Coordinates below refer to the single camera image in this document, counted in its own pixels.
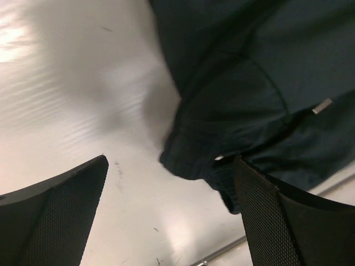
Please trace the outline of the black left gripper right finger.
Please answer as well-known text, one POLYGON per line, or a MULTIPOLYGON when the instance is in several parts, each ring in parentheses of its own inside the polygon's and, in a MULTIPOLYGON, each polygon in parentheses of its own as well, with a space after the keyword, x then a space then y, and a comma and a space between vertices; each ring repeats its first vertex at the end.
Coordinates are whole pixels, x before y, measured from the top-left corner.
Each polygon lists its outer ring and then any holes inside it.
POLYGON ((264 175, 241 157, 234 168, 253 265, 354 265, 354 206, 264 175))

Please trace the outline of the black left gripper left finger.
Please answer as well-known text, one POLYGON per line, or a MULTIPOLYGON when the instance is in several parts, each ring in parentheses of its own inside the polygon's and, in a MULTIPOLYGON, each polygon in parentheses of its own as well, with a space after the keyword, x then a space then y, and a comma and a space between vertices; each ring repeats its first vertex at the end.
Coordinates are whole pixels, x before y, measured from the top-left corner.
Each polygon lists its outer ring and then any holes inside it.
POLYGON ((80 265, 107 172, 100 155, 1 195, 1 265, 80 265))

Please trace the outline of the dark navy shorts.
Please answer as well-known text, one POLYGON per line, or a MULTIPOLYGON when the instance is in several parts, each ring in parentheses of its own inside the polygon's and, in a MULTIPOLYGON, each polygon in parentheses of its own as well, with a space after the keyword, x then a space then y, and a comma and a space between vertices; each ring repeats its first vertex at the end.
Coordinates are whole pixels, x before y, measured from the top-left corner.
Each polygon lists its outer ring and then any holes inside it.
POLYGON ((180 95, 160 156, 240 211, 233 160, 308 191, 354 161, 353 1, 150 1, 180 95))

